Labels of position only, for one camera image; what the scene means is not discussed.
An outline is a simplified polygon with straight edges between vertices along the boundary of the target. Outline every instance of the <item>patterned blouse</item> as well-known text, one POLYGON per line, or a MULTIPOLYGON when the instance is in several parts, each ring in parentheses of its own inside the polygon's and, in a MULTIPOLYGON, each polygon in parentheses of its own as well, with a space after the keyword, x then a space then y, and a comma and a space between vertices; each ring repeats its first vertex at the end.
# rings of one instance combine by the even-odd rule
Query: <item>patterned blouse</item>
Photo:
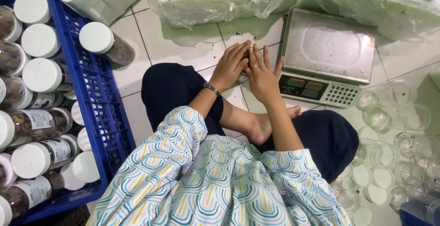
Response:
POLYGON ((308 149, 263 154, 171 111, 113 178, 87 225, 350 225, 308 149))

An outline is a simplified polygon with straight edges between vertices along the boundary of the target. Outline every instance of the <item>woman's right hand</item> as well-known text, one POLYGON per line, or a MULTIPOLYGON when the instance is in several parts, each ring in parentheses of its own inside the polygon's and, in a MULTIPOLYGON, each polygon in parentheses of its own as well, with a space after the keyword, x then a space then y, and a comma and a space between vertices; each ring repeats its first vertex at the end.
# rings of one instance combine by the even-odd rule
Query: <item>woman's right hand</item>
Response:
POLYGON ((272 72, 267 46, 263 48, 263 55, 261 55, 257 44, 249 49, 249 67, 245 72, 249 78, 250 90, 265 107, 283 100, 278 86, 283 60, 284 57, 281 57, 275 71, 272 72))

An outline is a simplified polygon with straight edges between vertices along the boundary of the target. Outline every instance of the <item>scale display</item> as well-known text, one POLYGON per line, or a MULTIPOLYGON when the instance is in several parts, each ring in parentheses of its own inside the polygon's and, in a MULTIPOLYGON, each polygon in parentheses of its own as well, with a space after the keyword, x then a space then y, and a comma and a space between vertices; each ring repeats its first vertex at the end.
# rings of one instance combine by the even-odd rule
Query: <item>scale display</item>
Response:
POLYGON ((281 94, 311 99, 321 100, 328 83, 318 82, 311 79, 296 78, 281 75, 279 79, 279 90, 281 94))

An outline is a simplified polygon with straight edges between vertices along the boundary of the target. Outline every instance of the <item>digital scale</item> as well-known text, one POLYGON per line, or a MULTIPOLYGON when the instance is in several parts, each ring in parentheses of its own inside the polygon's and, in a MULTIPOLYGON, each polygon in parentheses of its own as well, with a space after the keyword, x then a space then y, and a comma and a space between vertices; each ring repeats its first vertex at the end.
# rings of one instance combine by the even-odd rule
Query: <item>digital scale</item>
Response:
POLYGON ((285 98, 349 108, 370 84, 377 27, 292 9, 278 80, 285 98))

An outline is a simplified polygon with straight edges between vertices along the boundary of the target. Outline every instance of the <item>hand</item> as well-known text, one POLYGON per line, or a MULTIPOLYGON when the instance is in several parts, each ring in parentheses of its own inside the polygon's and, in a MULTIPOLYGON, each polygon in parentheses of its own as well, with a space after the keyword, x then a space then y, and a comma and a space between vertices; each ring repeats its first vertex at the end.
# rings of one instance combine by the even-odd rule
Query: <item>hand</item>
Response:
POLYGON ((240 75, 240 72, 248 64, 249 59, 243 58, 251 41, 247 40, 242 44, 235 43, 224 51, 223 57, 217 64, 209 84, 219 92, 229 89, 240 75))
POLYGON ((264 46, 262 56, 257 44, 249 50, 249 67, 245 71, 249 78, 250 90, 265 107, 272 102, 282 100, 281 93, 279 92, 278 77, 281 73, 283 60, 284 57, 279 59, 275 71, 272 72, 267 46, 264 46))

